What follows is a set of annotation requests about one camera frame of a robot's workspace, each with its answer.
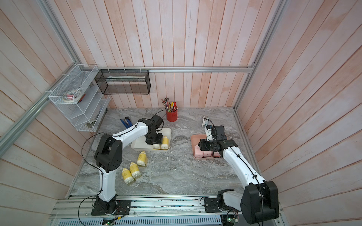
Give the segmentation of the pink pencil sharpener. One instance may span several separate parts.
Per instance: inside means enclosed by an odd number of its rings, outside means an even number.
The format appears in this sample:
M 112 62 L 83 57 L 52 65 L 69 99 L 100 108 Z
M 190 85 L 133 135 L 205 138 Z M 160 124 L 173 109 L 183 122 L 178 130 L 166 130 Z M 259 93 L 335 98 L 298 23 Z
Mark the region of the pink pencil sharpener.
M 193 154 L 195 158 L 203 158 L 204 153 L 201 151 L 199 145 L 195 145 Z
M 219 152 L 214 152 L 214 153 L 213 153 L 213 157 L 214 157 L 214 158 L 221 158 L 221 155 L 220 155 Z
M 212 151 L 203 151 L 203 157 L 212 157 Z

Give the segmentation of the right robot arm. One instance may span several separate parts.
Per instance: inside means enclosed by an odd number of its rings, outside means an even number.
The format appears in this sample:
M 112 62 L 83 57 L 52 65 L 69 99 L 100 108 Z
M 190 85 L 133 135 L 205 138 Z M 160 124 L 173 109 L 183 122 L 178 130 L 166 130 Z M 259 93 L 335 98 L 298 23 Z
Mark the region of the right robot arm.
M 206 138 L 199 141 L 201 151 L 218 153 L 234 170 L 244 188 L 243 193 L 233 189 L 218 192 L 214 204 L 220 211 L 237 210 L 249 224 L 263 223 L 279 217 L 278 188 L 266 181 L 243 156 L 236 142 L 228 139 L 223 126 L 207 125 Z

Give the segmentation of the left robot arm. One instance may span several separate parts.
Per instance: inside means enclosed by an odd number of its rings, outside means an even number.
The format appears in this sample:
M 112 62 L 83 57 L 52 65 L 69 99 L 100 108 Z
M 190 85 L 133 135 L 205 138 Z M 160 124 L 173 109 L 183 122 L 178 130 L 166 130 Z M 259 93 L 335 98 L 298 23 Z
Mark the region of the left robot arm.
M 162 117 L 153 115 L 150 119 L 139 119 L 122 132 L 102 135 L 94 156 L 100 171 L 100 192 L 91 215 L 115 215 L 121 210 L 122 205 L 117 203 L 116 171 L 123 160 L 123 148 L 140 137 L 144 137 L 148 145 L 160 145 L 163 135 L 159 128 L 163 124 Z

